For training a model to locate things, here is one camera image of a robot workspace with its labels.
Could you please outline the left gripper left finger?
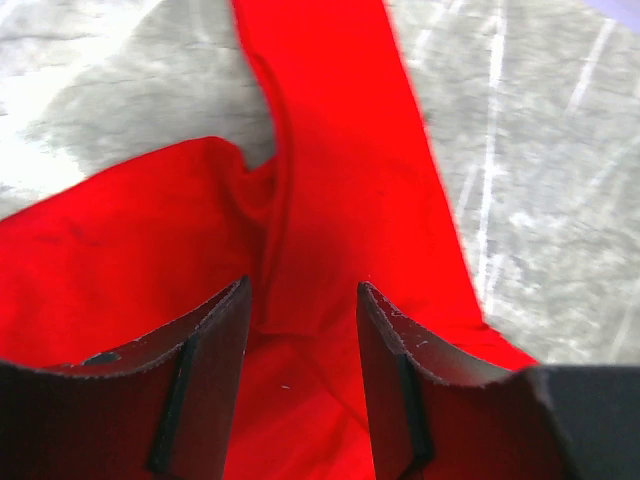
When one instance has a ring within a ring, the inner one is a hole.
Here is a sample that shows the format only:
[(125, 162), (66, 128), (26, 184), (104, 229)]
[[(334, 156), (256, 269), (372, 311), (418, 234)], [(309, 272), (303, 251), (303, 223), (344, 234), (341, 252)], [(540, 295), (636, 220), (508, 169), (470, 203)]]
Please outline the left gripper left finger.
[(247, 278), (85, 362), (1, 365), (5, 479), (219, 479), (251, 310)]

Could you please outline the red t-shirt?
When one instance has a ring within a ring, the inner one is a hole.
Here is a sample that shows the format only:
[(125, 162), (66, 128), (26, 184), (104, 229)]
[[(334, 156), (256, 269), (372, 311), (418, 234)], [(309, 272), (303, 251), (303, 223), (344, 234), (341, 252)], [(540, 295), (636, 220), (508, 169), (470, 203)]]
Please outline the red t-shirt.
[(242, 278), (251, 310), (221, 478), (374, 475), (357, 287), (500, 366), (380, 1), (237, 1), (275, 155), (188, 140), (1, 223), (1, 365), (80, 364)]

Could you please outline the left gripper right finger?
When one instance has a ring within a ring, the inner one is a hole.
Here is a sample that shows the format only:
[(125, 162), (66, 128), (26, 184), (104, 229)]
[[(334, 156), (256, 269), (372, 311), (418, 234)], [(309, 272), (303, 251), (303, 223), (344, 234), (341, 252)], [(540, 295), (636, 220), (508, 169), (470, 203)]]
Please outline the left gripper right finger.
[(357, 327), (376, 478), (575, 478), (525, 373), (447, 343), (368, 282)]

